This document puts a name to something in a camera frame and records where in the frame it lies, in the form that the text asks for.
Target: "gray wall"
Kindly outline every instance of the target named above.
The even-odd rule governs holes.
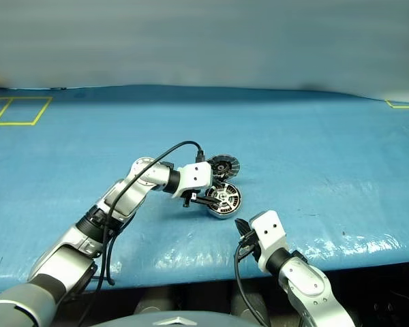
[[[409,101],[409,0],[0,0],[0,83],[324,89]]]

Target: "blue table surface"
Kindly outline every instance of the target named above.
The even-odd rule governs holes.
[[[234,218],[267,209],[279,213],[290,248],[323,270],[409,262],[409,110],[336,93],[224,88],[0,90],[9,96],[53,100],[34,126],[0,126],[0,291],[25,281],[134,160],[187,139],[208,157],[239,159],[232,182],[243,206],[219,220],[151,192],[117,240],[115,287],[232,279]],[[41,105],[15,100],[0,121],[29,119]],[[185,147],[169,159],[178,167],[194,156]],[[241,274],[262,276],[252,258]]]

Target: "silver robotic arm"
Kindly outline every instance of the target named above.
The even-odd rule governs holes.
[[[28,281],[0,294],[0,326],[49,326],[57,306],[68,296],[85,289],[97,266],[93,261],[102,253],[106,217],[116,197],[154,160],[136,160],[129,174],[117,181],[85,216],[33,265]],[[218,202],[200,198],[201,189],[212,186],[213,172],[207,162],[186,165],[178,170],[171,163],[157,162],[128,188],[115,204],[108,223],[108,239],[118,233],[135,214],[151,190],[172,193],[173,198],[210,204]]]
[[[262,272],[270,272],[278,278],[291,305],[302,317],[303,326],[354,327],[349,314],[334,297],[327,276],[309,265],[298,251],[288,252],[286,233],[275,211],[253,217],[251,230],[246,224],[237,219],[243,235],[241,242],[250,246]]]

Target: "robotic arm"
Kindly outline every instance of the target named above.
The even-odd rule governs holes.
[[[298,251],[288,252],[286,233],[275,211],[262,212],[248,222],[237,219],[241,245],[252,251],[259,269],[277,277],[291,305],[309,327],[354,327],[333,295],[330,281]]]
[[[129,174],[117,181],[82,219],[44,252],[31,269],[28,282],[0,294],[0,326],[49,326],[59,303],[83,291],[97,270],[93,259],[102,254],[107,220],[110,240],[132,219],[151,190],[185,198],[184,206],[189,206],[190,201],[206,205],[219,203],[215,198],[197,196],[201,189],[213,184],[213,171],[208,162],[191,163],[178,170],[164,162],[147,168],[153,161],[149,157],[136,160]],[[147,171],[125,190],[145,168]],[[118,200],[120,192],[124,194]],[[110,211],[112,217],[107,219]]]

